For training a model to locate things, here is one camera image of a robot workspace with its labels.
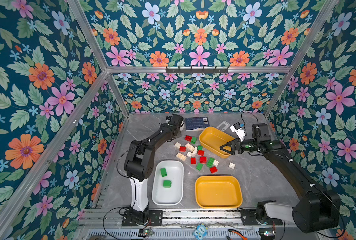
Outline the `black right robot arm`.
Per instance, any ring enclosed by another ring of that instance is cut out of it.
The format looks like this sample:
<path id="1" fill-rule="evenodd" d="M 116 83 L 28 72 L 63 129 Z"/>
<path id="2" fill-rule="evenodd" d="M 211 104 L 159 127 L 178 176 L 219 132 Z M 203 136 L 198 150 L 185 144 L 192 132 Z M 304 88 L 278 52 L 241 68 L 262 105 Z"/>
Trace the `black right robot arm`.
<path id="1" fill-rule="evenodd" d="M 257 152 L 273 164 L 287 179 L 299 197 L 296 206 L 275 201 L 259 202 L 256 219 L 260 224 L 273 220 L 294 223 L 304 233 L 335 228 L 341 221 L 339 195 L 326 190 L 291 157 L 285 145 L 272 140 L 268 125 L 254 124 L 252 138 L 246 139 L 246 130 L 239 123 L 230 127 L 237 138 L 220 145 L 220 150 L 230 155 Z"/>

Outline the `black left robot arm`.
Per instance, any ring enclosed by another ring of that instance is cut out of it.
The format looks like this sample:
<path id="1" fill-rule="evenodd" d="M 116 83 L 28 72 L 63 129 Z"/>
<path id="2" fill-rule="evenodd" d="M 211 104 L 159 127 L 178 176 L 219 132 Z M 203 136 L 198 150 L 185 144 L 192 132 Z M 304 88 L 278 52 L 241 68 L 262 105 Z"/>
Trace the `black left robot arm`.
<path id="1" fill-rule="evenodd" d="M 172 114 L 171 118 L 159 126 L 159 129 L 144 140 L 131 142 L 124 161 L 125 177 L 131 182 L 131 203 L 127 219 L 143 225 L 149 218 L 149 199 L 147 182 L 154 169 L 155 152 L 164 143 L 182 136 L 185 120 Z"/>

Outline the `small white lego brick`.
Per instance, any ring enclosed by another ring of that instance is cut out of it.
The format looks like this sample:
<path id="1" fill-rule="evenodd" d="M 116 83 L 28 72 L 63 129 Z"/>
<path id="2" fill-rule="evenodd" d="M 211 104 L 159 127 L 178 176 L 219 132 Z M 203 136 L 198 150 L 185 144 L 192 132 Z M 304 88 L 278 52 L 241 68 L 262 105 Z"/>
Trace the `small white lego brick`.
<path id="1" fill-rule="evenodd" d="M 177 143 L 174 144 L 174 146 L 175 146 L 176 148 L 180 148 L 182 145 L 177 142 Z"/>

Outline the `cream long lego brick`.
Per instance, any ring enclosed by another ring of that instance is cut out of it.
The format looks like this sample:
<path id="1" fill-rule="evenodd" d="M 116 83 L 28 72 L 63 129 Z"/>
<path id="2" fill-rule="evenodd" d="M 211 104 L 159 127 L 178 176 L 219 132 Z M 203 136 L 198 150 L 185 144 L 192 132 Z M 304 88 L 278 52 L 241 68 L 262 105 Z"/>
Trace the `cream long lego brick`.
<path id="1" fill-rule="evenodd" d="M 187 157 L 181 153 L 177 153 L 176 157 L 183 162 L 187 159 Z"/>

